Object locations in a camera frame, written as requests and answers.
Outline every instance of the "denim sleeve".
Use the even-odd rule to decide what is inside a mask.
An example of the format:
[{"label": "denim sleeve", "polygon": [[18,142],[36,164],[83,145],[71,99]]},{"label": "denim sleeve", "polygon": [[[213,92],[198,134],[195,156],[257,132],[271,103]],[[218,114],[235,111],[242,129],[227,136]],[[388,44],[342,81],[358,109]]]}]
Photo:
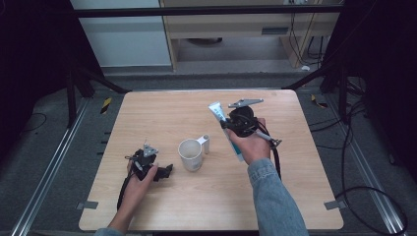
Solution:
[{"label": "denim sleeve", "polygon": [[117,229],[107,227],[95,231],[94,236],[124,236],[124,234]]},{"label": "denim sleeve", "polygon": [[268,158],[248,167],[260,235],[308,235],[300,210]]}]

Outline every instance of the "human hand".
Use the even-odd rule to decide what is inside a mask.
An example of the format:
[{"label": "human hand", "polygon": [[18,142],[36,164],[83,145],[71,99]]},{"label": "human hand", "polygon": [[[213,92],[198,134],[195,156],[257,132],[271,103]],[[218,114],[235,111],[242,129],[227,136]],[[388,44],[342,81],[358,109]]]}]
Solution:
[{"label": "human hand", "polygon": [[[131,170],[132,161],[128,164],[128,173]],[[129,179],[123,195],[122,205],[114,215],[108,227],[114,228],[126,234],[129,224],[135,214],[136,209],[148,191],[149,185],[153,180],[157,171],[157,165],[154,165],[149,171],[144,180],[140,180],[136,175]]]},{"label": "human hand", "polygon": [[[264,118],[258,118],[263,125],[266,124]],[[233,131],[226,129],[230,141],[235,144],[241,151],[246,163],[250,165],[254,160],[261,158],[270,158],[270,147],[268,141],[252,134],[246,138],[238,137]]]},{"label": "human hand", "polygon": [[[132,161],[129,161],[127,170],[128,173],[131,171],[131,165]],[[148,191],[149,185],[153,180],[153,177],[155,176],[157,171],[157,164],[154,165],[149,171],[147,176],[144,178],[144,180],[140,180],[136,174],[133,175],[128,185],[126,186],[125,193],[123,196],[123,202],[122,205],[126,205],[133,210],[136,210],[142,199],[144,198],[145,194]]]}]

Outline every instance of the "white mug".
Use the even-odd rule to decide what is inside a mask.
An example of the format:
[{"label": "white mug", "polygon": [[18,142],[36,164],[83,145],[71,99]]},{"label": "white mug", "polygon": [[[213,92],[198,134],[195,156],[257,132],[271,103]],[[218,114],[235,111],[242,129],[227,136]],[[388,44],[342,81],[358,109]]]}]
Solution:
[{"label": "white mug", "polygon": [[203,154],[209,154],[209,135],[203,135],[197,140],[185,140],[178,147],[178,153],[181,156],[184,167],[189,171],[196,171],[202,167]]}]

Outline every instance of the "floor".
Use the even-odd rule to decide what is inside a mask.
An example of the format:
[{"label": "floor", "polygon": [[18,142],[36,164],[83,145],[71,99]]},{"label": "floor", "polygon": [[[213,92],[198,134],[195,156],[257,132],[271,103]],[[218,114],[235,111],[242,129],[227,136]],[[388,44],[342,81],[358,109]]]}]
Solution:
[{"label": "floor", "polygon": [[[317,41],[313,43],[311,54],[317,53]],[[220,43],[184,40],[175,72],[111,75],[107,79],[133,90],[279,89],[300,80],[308,73],[301,67],[292,68],[289,65],[279,38],[224,38]],[[354,139],[349,139],[344,158],[342,148],[347,131],[345,125],[335,123],[328,129],[314,132],[337,121],[334,110],[337,91],[321,94],[318,90],[320,81],[317,79],[308,83],[298,89],[297,94],[333,192],[337,194],[342,189],[340,167],[343,159],[347,187],[368,184],[370,180],[364,172],[368,166],[378,180],[377,184],[399,202],[408,216],[408,235],[417,235],[416,183],[410,179],[403,166],[389,163],[384,143],[367,117],[366,107],[361,106],[358,113],[352,116]],[[82,211],[77,209],[77,205],[88,198],[89,188],[123,100],[123,94],[117,94],[97,83],[93,83],[93,86],[93,98],[77,96],[79,107],[86,107],[84,118],[74,136],[71,136],[71,145],[61,147],[64,154],[60,160],[55,160],[54,154],[67,132],[66,93],[59,90],[36,104],[27,130],[9,153],[11,161],[1,166],[0,235],[9,235],[18,225],[25,209],[30,207],[32,198],[41,201],[32,206],[33,216],[25,218],[29,235],[90,235],[78,227]],[[312,102],[311,94],[328,104],[328,108]],[[104,99],[109,96],[112,102],[106,114],[102,115],[99,111]],[[360,100],[361,97],[349,95],[349,104]],[[44,180],[42,177],[45,170],[50,171],[51,181],[47,182],[48,185],[40,195],[35,196],[33,193],[39,193],[37,186]],[[358,211],[373,227],[387,232],[387,222],[381,216],[387,206],[375,204],[376,199],[381,200],[381,196],[367,191],[349,195],[351,208]],[[311,232],[311,235],[379,235],[361,224],[348,208],[342,209],[341,213],[345,222],[342,229]],[[195,234],[166,232],[155,235]]]}]

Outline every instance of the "wall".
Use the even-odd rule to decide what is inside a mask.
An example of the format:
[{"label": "wall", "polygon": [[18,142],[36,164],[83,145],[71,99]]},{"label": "wall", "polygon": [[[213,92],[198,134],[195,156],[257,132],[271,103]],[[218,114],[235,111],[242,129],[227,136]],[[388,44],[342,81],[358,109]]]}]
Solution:
[{"label": "wall", "polygon": [[[157,0],[71,3],[75,9],[159,7]],[[112,68],[171,66],[162,17],[85,18],[80,22],[104,72]]]}]

